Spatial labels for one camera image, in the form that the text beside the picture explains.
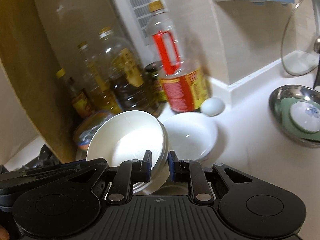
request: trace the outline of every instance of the white egg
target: white egg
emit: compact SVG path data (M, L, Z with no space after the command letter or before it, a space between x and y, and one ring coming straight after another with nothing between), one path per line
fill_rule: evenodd
M208 98L201 105L201 112L207 116L221 114L225 109L225 104L220 98Z

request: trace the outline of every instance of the countertop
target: countertop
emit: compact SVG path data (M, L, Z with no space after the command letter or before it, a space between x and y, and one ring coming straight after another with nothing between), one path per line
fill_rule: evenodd
M320 236L320 148L300 146L279 131L270 115L268 99L280 86L311 86L313 80L314 73L295 78L275 77L238 105L227 106L222 114L212 117L219 127L218 142L203 165L225 163L299 196L307 207L307 218L299 234L304 240ZM165 105L159 120L163 122L173 115ZM37 147L39 152L42 146L42 141L38 141L32 147L33 152ZM11 160L8 164L9 170L19 167L19 155L14 163Z

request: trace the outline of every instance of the wooden panel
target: wooden panel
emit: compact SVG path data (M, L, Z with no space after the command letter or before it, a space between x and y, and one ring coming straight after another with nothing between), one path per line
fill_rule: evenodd
M75 160L78 120L54 73L60 69L33 0L0 0L0 59L21 105L58 159Z

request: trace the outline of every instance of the stainless steel bowl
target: stainless steel bowl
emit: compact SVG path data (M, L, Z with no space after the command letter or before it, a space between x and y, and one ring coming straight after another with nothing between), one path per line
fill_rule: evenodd
M274 90L269 98L269 107L277 126L292 140L304 146L320 147L320 142L299 138L282 125L281 100L284 98L303 99L320 104L320 93L311 88L300 85L286 85Z

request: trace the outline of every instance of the dark liquid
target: dark liquid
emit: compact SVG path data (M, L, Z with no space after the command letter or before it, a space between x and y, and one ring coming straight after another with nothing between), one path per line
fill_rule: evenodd
M127 81L124 73L120 77L110 79L110 88L125 111L140 110L158 116L159 103L149 82L135 87Z

